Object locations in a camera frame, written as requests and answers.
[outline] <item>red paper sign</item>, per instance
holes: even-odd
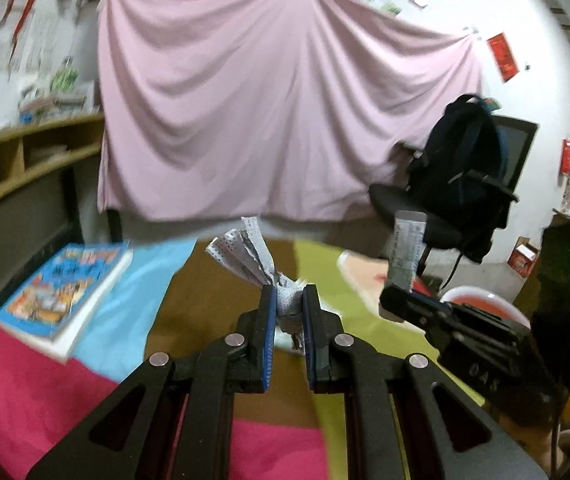
[[[512,51],[510,46],[505,40],[505,35],[503,33],[490,38],[488,40],[489,48],[492,49],[494,58],[498,63],[498,67],[501,70],[501,75],[503,76],[503,82],[509,81],[512,77],[519,73],[519,68],[514,61],[514,56],[512,56]]]

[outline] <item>pink bedsheet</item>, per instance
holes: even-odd
[[[61,365],[0,330],[0,463],[15,480],[116,383],[75,359]],[[229,480],[327,479],[321,430],[235,420]]]
[[[478,92],[473,37],[358,0],[103,0],[98,207],[149,220],[370,214],[398,142]]]

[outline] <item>book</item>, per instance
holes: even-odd
[[[69,244],[0,308],[0,328],[66,362],[82,330],[132,260],[127,244]]]

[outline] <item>chair seat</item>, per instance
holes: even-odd
[[[420,211],[427,215],[423,241],[434,249],[454,249],[463,235],[452,225],[434,213],[416,204],[407,192],[395,186],[372,184],[369,186],[369,200],[385,224],[394,228],[396,211]]]

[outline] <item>wooden bookshelf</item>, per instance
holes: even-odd
[[[46,174],[100,153],[102,113],[0,132],[0,199]],[[65,149],[45,158],[43,150]]]

